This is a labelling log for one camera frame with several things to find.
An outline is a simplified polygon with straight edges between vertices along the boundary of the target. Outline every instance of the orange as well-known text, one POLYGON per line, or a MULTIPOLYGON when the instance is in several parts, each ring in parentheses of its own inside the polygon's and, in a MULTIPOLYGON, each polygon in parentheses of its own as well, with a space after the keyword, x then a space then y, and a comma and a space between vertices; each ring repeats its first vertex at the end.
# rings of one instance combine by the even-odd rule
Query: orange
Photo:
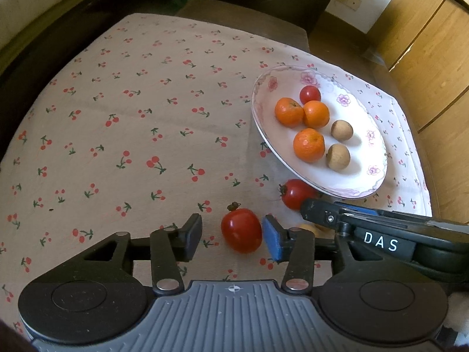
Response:
POLYGON ((304 107, 304 124, 310 128, 322 128, 329 123, 330 114, 328 107, 317 100, 307 102, 304 107))
POLYGON ((275 117, 285 127, 296 127, 304 116, 301 105, 292 98, 280 98, 275 105, 275 117))
POLYGON ((300 160, 314 163, 324 155, 324 137, 315 129, 306 128, 298 132, 293 139, 293 151, 300 160))

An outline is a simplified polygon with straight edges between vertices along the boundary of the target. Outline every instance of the floral plate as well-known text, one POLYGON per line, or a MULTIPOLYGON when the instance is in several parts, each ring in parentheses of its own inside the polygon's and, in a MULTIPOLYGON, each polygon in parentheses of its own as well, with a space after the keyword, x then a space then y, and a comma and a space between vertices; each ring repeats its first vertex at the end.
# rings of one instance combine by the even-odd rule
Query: floral plate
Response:
POLYGON ((262 137, 280 161, 323 193, 340 198, 362 198, 374 193, 383 183, 388 168, 383 137, 362 103, 333 78, 305 67, 274 67, 262 74, 254 85, 252 115, 262 137), (351 161, 341 172, 326 166, 325 155, 313 164, 297 158, 293 139, 304 125, 286 128, 275 118, 277 101, 291 97, 299 102, 300 91, 306 85, 317 86, 322 102, 329 107, 331 120, 320 129, 326 153, 332 144, 338 143, 331 136, 332 123, 342 119, 353 127, 352 138, 343 142, 349 149, 351 161))

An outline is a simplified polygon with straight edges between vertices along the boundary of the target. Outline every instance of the cabinet door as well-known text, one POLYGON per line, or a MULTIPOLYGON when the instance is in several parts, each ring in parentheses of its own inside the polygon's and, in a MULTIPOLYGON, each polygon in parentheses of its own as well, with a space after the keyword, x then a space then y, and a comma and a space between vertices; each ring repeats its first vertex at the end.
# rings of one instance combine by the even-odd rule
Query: cabinet door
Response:
POLYGON ((469 221, 469 92, 420 133, 440 216, 469 221))
POLYGON ((469 85, 469 12, 446 0, 391 76, 421 129, 469 85))
POLYGON ((391 68, 443 0, 391 0, 367 36, 391 68))

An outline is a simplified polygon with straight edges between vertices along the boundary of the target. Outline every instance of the metal pin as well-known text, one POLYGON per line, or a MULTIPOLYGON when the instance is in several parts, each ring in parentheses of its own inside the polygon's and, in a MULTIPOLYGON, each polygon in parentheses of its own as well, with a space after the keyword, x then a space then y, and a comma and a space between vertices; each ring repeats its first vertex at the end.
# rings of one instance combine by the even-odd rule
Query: metal pin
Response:
POLYGON ((308 288, 309 284, 306 282, 304 279, 301 278, 293 278, 289 279, 285 285, 290 289, 294 291, 300 291, 300 290, 305 290, 308 288))
POLYGON ((163 291, 171 291, 179 287, 179 282, 172 278, 165 278, 156 282, 156 287, 163 291))

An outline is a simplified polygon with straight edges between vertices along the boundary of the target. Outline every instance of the table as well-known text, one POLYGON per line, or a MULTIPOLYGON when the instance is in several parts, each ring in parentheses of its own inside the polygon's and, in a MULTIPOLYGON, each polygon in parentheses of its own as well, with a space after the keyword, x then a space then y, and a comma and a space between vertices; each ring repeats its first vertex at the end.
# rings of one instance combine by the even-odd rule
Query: table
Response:
MULTIPOLYGON (((266 147, 252 120, 256 78, 300 65, 333 77, 375 118, 388 173, 365 207, 431 215, 405 115, 396 100, 301 50, 218 25, 132 14, 71 60, 44 88, 1 162, 0 317, 23 332, 17 298, 32 279, 116 231, 148 236, 192 213, 203 235, 191 279, 278 279, 262 245, 249 255, 223 242, 232 201, 286 228, 303 222, 281 202, 293 174, 266 147)), ((318 261, 315 284, 330 276, 318 261)), ((134 276, 151 285, 149 263, 134 276)))

